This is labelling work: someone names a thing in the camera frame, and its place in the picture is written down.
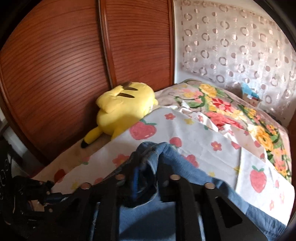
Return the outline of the yellow Pikachu plush toy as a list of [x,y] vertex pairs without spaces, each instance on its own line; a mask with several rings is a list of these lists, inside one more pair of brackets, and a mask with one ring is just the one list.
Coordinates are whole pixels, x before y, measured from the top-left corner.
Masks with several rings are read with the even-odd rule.
[[151,87],[141,82],[127,82],[103,93],[96,100],[99,112],[96,117],[97,127],[83,138],[81,148],[85,149],[102,133],[112,139],[121,135],[159,103]]

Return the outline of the pink floral bedspread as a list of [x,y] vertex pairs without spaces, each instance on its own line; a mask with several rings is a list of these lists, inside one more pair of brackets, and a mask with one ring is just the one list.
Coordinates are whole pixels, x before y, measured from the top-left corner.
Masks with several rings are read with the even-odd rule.
[[208,122],[211,128],[221,132],[227,125],[244,130],[244,134],[229,130],[227,135],[237,138],[236,142],[242,146],[246,145],[248,137],[252,137],[263,150],[251,147],[250,151],[258,154],[260,159],[270,161],[281,176],[288,182],[292,181],[287,131],[267,113],[227,90],[193,79],[156,92],[156,98],[161,106],[184,107],[187,115],[202,123]]

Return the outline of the blue denim pants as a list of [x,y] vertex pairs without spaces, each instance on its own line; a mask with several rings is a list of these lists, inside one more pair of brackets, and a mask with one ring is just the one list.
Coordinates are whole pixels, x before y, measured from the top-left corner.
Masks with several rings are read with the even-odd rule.
[[[157,192],[144,205],[125,207],[125,172],[147,161]],[[158,165],[180,176],[182,202],[162,202]],[[94,187],[98,201],[94,240],[284,240],[286,226],[244,201],[224,181],[209,177],[167,143],[142,143],[130,158]]]

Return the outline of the circle patterned sheer curtain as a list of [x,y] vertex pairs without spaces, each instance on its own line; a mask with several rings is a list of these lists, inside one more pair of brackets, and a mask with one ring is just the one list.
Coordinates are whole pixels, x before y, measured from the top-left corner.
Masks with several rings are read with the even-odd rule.
[[239,94],[284,126],[295,112],[295,50],[254,1],[174,1],[175,83],[193,78]]

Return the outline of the white floral towel blanket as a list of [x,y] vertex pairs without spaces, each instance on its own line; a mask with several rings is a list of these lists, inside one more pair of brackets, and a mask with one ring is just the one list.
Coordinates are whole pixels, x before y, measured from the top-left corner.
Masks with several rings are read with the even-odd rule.
[[192,169],[227,182],[245,201],[283,224],[288,223],[294,188],[276,171],[255,138],[230,125],[218,132],[203,114],[190,118],[170,108],[156,109],[138,121],[66,174],[53,191],[68,194],[84,182],[97,184],[143,142],[167,143]]

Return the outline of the brown wooden wardrobe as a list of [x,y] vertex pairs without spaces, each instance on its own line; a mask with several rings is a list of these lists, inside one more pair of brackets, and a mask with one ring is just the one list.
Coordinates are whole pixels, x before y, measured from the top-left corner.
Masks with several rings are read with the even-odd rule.
[[48,165],[95,125],[97,97],[174,82],[172,1],[41,1],[1,49],[1,109]]

